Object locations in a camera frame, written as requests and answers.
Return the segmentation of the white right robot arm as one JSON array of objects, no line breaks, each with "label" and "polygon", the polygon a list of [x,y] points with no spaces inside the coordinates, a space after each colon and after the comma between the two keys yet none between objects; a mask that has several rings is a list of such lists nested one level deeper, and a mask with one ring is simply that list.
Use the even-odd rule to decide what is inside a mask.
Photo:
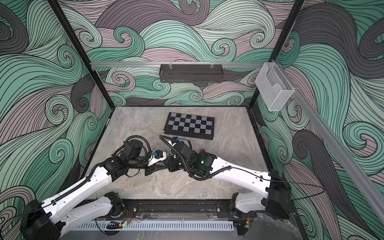
[{"label": "white right robot arm", "polygon": [[217,179],[248,189],[248,194],[233,194],[232,211],[244,214],[266,211],[277,218],[289,219],[292,188],[283,173],[250,170],[214,154],[197,153],[177,137],[160,135],[159,138],[171,149],[171,155],[164,160],[170,172],[183,170],[196,181]]}]

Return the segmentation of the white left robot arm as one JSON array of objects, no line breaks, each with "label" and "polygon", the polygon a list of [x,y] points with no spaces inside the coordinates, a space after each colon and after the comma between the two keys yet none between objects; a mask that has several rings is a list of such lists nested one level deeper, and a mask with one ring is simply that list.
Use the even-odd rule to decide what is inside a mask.
[{"label": "white left robot arm", "polygon": [[129,169],[162,167],[170,155],[153,152],[141,136],[132,136],[110,158],[93,166],[89,175],[57,195],[42,202],[33,200],[22,215],[21,233],[26,240],[58,240],[70,229],[91,219],[109,215],[119,218],[127,213],[123,200],[115,192],[79,206],[88,196],[126,176]]}]

